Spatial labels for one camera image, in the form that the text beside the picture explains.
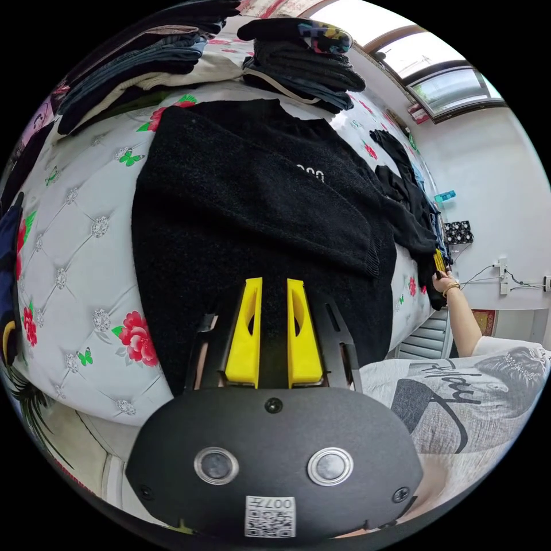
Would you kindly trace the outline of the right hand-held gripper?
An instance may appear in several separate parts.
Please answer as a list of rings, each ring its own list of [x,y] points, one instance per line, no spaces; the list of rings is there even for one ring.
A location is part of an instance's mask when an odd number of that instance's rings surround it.
[[[439,248],[435,251],[433,259],[437,277],[442,277],[445,275],[445,272],[451,270],[453,259],[450,256],[446,243],[439,243]]]

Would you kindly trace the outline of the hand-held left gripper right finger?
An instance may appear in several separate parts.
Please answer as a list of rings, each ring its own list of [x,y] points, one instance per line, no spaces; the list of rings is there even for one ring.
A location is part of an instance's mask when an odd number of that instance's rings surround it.
[[[304,283],[286,280],[288,385],[316,386],[323,367]]]

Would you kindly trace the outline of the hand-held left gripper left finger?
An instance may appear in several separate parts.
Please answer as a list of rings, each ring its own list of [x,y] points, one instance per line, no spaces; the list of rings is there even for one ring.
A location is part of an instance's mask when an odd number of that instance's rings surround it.
[[[225,368],[235,385],[257,385],[260,367],[262,278],[249,278],[238,303],[237,316]]]

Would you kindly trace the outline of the person's right hand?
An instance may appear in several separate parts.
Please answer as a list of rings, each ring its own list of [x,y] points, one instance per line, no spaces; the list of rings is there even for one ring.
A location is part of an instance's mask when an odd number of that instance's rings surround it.
[[[437,293],[440,293],[443,297],[447,296],[447,293],[453,288],[461,288],[459,282],[457,282],[451,274],[443,271],[438,271],[432,277],[432,285]]]

